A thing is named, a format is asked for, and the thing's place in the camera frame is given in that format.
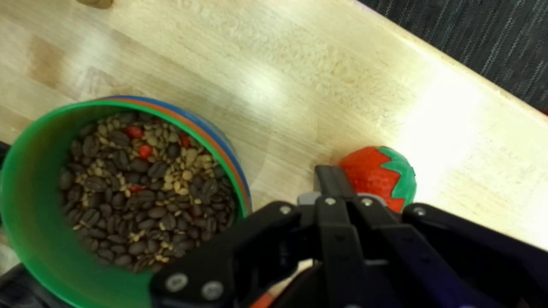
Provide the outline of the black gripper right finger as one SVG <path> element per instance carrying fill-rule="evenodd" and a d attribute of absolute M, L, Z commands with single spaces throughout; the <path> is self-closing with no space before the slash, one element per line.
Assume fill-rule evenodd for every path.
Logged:
<path fill-rule="evenodd" d="M 548 254 L 428 204 L 410 204 L 414 227 L 479 295 L 505 308 L 548 308 Z"/>

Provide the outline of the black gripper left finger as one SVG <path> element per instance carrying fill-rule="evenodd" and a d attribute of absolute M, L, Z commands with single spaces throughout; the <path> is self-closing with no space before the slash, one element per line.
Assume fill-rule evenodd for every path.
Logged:
<path fill-rule="evenodd" d="M 152 308 L 244 308 L 296 273 L 303 213 L 270 203 L 155 273 Z"/>

